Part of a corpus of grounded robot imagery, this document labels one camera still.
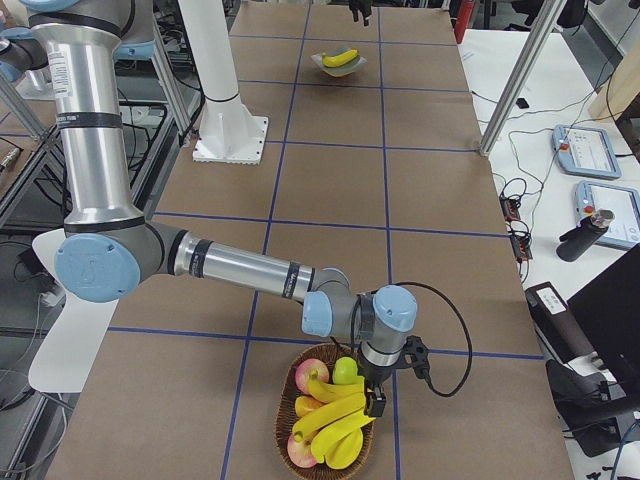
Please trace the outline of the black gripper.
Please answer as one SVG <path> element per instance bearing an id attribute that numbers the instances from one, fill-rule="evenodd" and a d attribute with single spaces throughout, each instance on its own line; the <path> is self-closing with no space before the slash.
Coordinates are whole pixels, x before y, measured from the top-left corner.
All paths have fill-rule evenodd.
<path id="1" fill-rule="evenodd" d="M 363 24 L 369 25 L 372 4 L 372 0 L 349 0 L 348 7 L 352 12 L 353 21 L 359 21 L 359 15 L 367 15 L 363 17 Z"/>
<path id="2" fill-rule="evenodd" d="M 387 404 L 387 398 L 381 387 L 398 367 L 400 359 L 386 366 L 376 365 L 366 357 L 358 356 L 358 372 L 364 377 L 365 407 L 364 414 L 368 417 L 382 417 Z"/>

